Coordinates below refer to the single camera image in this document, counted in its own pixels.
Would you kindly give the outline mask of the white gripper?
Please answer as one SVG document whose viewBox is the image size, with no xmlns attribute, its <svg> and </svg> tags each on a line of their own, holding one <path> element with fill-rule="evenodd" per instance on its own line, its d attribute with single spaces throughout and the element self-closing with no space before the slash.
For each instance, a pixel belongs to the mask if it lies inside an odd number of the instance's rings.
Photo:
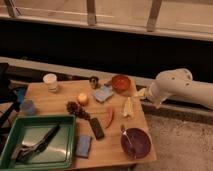
<svg viewBox="0 0 213 171">
<path fill-rule="evenodd" d="M 159 91 L 155 83 L 151 83 L 147 88 L 142 88 L 134 94 L 134 97 L 146 97 L 155 106 L 159 106 Z"/>
</svg>

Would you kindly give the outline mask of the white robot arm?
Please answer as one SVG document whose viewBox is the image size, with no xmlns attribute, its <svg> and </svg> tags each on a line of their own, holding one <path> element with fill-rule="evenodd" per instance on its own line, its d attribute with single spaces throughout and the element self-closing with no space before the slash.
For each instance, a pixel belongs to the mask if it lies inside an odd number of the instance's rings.
<svg viewBox="0 0 213 171">
<path fill-rule="evenodd" d="M 156 108 L 175 96 L 213 110 L 213 83 L 194 81 L 186 68 L 160 72 L 148 87 L 140 89 L 134 96 L 148 99 Z"/>
</svg>

